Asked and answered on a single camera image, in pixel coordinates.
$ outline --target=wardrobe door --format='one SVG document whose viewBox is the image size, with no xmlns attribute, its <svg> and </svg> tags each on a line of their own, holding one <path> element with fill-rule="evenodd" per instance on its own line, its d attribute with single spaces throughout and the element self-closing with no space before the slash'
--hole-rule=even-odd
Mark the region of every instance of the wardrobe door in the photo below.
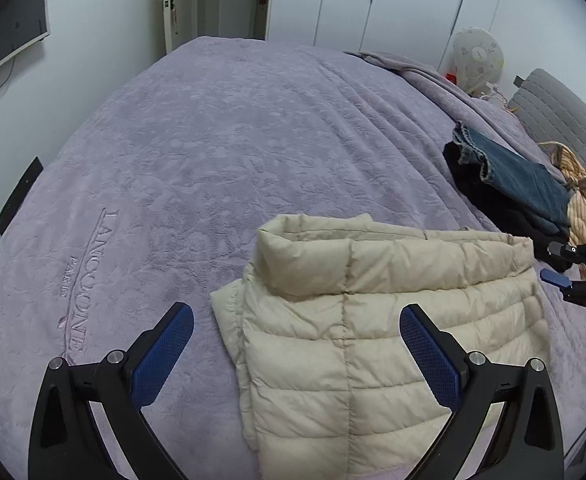
<svg viewBox="0 0 586 480">
<path fill-rule="evenodd" d="M 373 0 L 361 49 L 438 67 L 462 0 Z"/>
<path fill-rule="evenodd" d="M 266 38 L 313 45 L 321 0 L 271 0 Z"/>
<path fill-rule="evenodd" d="M 370 8 L 371 0 L 322 0 L 315 44 L 357 52 Z"/>
<path fill-rule="evenodd" d="M 445 75 L 447 72 L 455 73 L 453 62 L 453 38 L 463 28 L 479 27 L 491 30 L 497 5 L 500 0 L 463 0 L 460 13 L 453 29 L 453 35 L 449 38 L 449 44 L 444 54 L 444 60 L 439 66 L 439 72 Z"/>
</svg>

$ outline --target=purple blanket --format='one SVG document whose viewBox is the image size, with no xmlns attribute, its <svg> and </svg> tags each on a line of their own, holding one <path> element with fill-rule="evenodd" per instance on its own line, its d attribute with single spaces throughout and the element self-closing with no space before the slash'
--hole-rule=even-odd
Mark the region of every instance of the purple blanket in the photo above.
<svg viewBox="0 0 586 480">
<path fill-rule="evenodd" d="M 241 275 L 276 214 L 495 229 L 442 156 L 454 120 L 532 160 L 542 152 L 507 113 L 403 66 L 399 76 L 307 46 L 199 38 L 71 137 L 0 241 L 0 459 L 16 480 L 49 359 L 127 348 L 174 301 L 193 307 L 195 333 L 144 414 L 192 480 L 259 478 L 209 293 Z M 567 447 L 586 424 L 586 310 L 547 296 Z"/>
</svg>

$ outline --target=wall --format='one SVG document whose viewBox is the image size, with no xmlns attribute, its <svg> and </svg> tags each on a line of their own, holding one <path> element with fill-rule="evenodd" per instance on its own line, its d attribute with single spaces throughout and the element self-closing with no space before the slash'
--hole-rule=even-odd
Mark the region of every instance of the wall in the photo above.
<svg viewBox="0 0 586 480">
<path fill-rule="evenodd" d="M 16 58 L 0 90 L 0 210 L 35 156 L 46 166 L 109 94 L 164 53 L 159 0 L 48 0 L 48 15 L 51 35 Z"/>
<path fill-rule="evenodd" d="M 541 67 L 586 103 L 584 0 L 500 0 L 490 32 L 504 52 L 498 85 L 507 97 L 516 75 Z"/>
</svg>

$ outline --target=folded clothes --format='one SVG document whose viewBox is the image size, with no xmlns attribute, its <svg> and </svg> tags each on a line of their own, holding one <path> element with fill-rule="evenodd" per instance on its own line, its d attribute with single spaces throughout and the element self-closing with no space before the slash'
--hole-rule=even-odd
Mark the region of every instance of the folded clothes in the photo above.
<svg viewBox="0 0 586 480">
<path fill-rule="evenodd" d="M 531 249 L 504 233 L 369 215 L 280 215 L 263 225 L 242 279 L 211 294 L 262 478 L 345 480 L 418 462 L 451 412 L 400 337 L 407 304 L 493 362 L 545 360 Z M 494 404 L 485 427 L 499 411 Z"/>
<path fill-rule="evenodd" d="M 533 240 L 535 257 L 563 272 L 570 265 L 548 254 L 568 242 L 568 191 L 535 164 L 458 123 L 444 157 L 458 189 L 496 226 Z"/>
</svg>

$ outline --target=upholstered headboard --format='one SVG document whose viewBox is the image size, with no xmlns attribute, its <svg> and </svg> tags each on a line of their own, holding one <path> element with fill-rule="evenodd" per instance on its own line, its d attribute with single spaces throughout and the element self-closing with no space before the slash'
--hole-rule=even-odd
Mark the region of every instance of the upholstered headboard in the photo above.
<svg viewBox="0 0 586 480">
<path fill-rule="evenodd" d="M 560 81 L 537 68 L 508 106 L 535 142 L 562 142 L 586 167 L 586 104 Z"/>
</svg>

